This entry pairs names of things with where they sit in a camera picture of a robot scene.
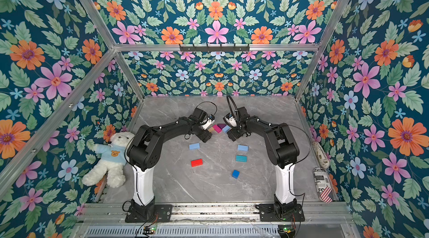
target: bear face logo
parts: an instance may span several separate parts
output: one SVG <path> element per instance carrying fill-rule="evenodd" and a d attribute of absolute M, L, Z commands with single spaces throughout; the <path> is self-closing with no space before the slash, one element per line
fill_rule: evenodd
<path fill-rule="evenodd" d="M 116 151 L 116 150 L 112 150 L 112 151 L 111 151 L 111 155 L 112 155 L 113 157 L 118 156 L 120 153 L 121 153 L 120 151 Z"/>

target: black mounting plate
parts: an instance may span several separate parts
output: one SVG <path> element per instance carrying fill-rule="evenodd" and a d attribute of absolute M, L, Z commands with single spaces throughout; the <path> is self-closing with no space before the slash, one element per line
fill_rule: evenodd
<path fill-rule="evenodd" d="M 274 204 L 258 204 L 257 208 L 259 209 L 259 216 L 261 222 L 278 222 L 278 221 L 293 221 L 293 216 L 295 217 L 295 222 L 305 221 L 303 207 L 300 204 L 297 204 L 296 211 L 293 211 L 288 217 L 280 220 L 276 217 L 274 212 Z"/>
<path fill-rule="evenodd" d="M 154 216 L 151 219 L 155 221 L 156 215 L 158 214 L 157 222 L 169 222 L 171 217 L 173 206 L 171 204 L 155 204 L 154 205 Z M 135 209 L 130 206 L 128 213 L 126 214 L 126 223 L 144 223 L 146 219 L 142 217 Z"/>

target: white teddy bear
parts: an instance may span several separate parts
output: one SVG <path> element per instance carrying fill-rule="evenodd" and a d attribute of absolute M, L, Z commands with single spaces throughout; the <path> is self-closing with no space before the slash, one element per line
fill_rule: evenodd
<path fill-rule="evenodd" d="M 126 164 L 125 149 L 134 137 L 130 132 L 120 132 L 111 136 L 109 145 L 96 144 L 95 152 L 101 154 L 98 163 L 82 178 L 86 186 L 97 184 L 107 173 L 107 185 L 113 188 L 125 182 L 123 167 Z"/>

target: blue sweater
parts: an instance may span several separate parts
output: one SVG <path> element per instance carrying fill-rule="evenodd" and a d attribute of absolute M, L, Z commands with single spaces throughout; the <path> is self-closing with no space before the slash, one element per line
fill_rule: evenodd
<path fill-rule="evenodd" d="M 125 147 L 97 144 L 95 152 L 101 153 L 101 160 L 121 163 L 123 166 L 126 164 Z"/>

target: blue block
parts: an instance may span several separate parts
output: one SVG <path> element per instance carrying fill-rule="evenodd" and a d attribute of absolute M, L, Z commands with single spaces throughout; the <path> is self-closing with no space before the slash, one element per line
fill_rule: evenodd
<path fill-rule="evenodd" d="M 225 133 L 228 132 L 231 129 L 231 127 L 229 127 L 228 125 L 222 128 L 222 131 L 224 131 Z"/>
<path fill-rule="evenodd" d="M 236 162 L 247 162 L 247 156 L 236 155 Z"/>
<path fill-rule="evenodd" d="M 195 143 L 195 144 L 190 144 L 189 145 L 189 149 L 199 149 L 200 148 L 200 144 L 199 143 Z"/>
<path fill-rule="evenodd" d="M 233 178 L 239 178 L 239 174 L 240 174 L 240 172 L 239 171 L 237 171 L 237 170 L 234 170 L 233 171 Z"/>
<path fill-rule="evenodd" d="M 241 151 L 249 151 L 249 147 L 248 147 L 248 146 L 245 146 L 245 145 L 239 145 L 238 150 L 241 150 Z"/>

